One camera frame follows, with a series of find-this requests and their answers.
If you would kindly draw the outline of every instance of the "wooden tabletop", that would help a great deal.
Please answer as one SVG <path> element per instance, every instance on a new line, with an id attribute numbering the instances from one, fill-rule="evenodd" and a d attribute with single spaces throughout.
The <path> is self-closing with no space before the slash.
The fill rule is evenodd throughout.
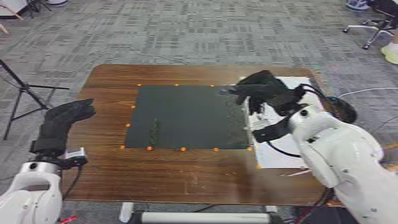
<path id="1" fill-rule="evenodd" d="M 89 164 L 69 200 L 213 204 L 311 205 L 323 187 L 297 169 L 258 169 L 247 150 L 123 149 L 138 85 L 226 85 L 261 70 L 279 76 L 316 74 L 270 66 L 99 65 L 80 99 L 94 98 L 96 116 L 75 124 L 69 146 L 85 147 Z M 62 189 L 75 170 L 64 173 Z"/>

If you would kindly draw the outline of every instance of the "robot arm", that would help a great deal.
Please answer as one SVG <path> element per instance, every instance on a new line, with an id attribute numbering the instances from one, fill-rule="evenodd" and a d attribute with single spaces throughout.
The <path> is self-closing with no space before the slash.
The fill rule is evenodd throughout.
<path id="1" fill-rule="evenodd" d="M 254 130 L 256 141 L 293 135 L 313 175 L 325 187 L 334 188 L 359 223 L 396 223 L 398 177 L 378 164 L 384 152 L 373 136 L 346 123 L 353 122 L 355 113 L 350 111 L 353 116 L 343 116 L 343 122 L 316 106 L 300 104 L 304 86 L 290 90 L 268 71 L 249 76 L 226 92 L 238 95 L 238 104 L 242 98 L 249 98 L 250 113 L 263 112 L 261 104 L 266 103 L 284 116 L 277 124 Z"/>
<path id="2" fill-rule="evenodd" d="M 291 116 L 290 131 L 313 175 L 362 224 L 396 223 L 398 177 L 380 166 L 382 148 L 369 133 L 314 106 Z"/>
<path id="3" fill-rule="evenodd" d="M 0 196 L 0 217 L 9 224 L 53 224 L 60 215 L 60 172 L 87 163 L 83 150 L 59 159 L 66 151 L 71 125 L 94 115 L 92 100 L 75 101 L 46 112 L 37 141 L 30 152 L 35 157 L 21 166 L 7 192 Z"/>

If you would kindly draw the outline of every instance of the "white paper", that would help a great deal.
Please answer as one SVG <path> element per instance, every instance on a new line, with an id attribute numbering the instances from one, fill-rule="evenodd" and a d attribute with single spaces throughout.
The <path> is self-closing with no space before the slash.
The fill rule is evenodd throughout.
<path id="1" fill-rule="evenodd" d="M 282 80 L 286 86 L 291 89 L 302 83 L 311 84 L 307 77 L 277 77 L 277 78 Z M 318 100 L 318 96 L 311 93 L 304 95 L 300 103 L 313 104 L 320 108 L 323 108 L 320 100 Z M 247 122 L 249 122 L 250 131 L 254 130 L 254 127 L 258 127 L 261 123 L 263 124 L 268 123 L 266 125 L 270 125 L 270 124 L 275 124 L 281 120 L 282 120 L 282 117 L 277 115 L 272 107 L 265 104 L 265 114 L 261 115 L 254 114 L 252 116 L 249 116 Z M 284 154 L 281 154 L 270 148 L 266 143 L 258 143 L 252 135 L 250 135 L 250 138 L 252 138 L 252 144 L 256 149 L 258 165 L 261 168 L 307 168 L 300 158 L 290 157 Z M 300 154 L 291 135 L 286 135 L 281 139 L 274 140 L 272 144 L 288 153 Z"/>

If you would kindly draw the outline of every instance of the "dark gray cloth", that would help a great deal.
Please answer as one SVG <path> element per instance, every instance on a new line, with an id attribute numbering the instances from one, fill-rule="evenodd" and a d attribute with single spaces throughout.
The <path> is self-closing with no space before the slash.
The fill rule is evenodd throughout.
<path id="1" fill-rule="evenodd" d="M 140 87 L 126 148 L 247 148 L 242 107 L 218 90 L 210 86 Z"/>

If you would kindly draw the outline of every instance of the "gray carpet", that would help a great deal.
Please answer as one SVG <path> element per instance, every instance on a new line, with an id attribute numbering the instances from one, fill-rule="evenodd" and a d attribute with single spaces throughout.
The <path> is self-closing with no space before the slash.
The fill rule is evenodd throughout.
<path id="1" fill-rule="evenodd" d="M 92 67 L 105 63 L 304 66 L 322 74 L 325 91 L 339 95 L 398 83 L 398 67 L 378 51 L 391 38 L 380 38 L 364 51 L 369 32 L 341 32 L 368 17 L 380 16 L 348 11 L 343 0 L 76 0 L 53 12 L 43 10 L 34 19 L 2 21 L 11 35 L 0 33 L 0 57 L 25 81 L 71 88 L 57 92 L 55 105 L 75 99 Z M 0 80 L 0 131 L 16 93 Z M 369 131 L 398 115 L 396 97 L 394 90 L 346 97 L 357 124 Z M 25 99 L 21 110 L 32 107 Z M 19 120 L 9 140 L 0 141 L 0 178 L 18 172 L 28 158 L 41 118 L 37 113 Z M 398 119 L 375 133 L 384 144 L 396 141 L 396 125 Z M 2 181 L 0 192 L 7 186 Z M 199 207 L 140 206 L 151 211 Z M 261 207 L 233 208 L 226 210 L 261 211 Z M 119 203 L 69 202 L 64 213 L 80 216 L 76 223 L 117 223 L 117 209 Z"/>

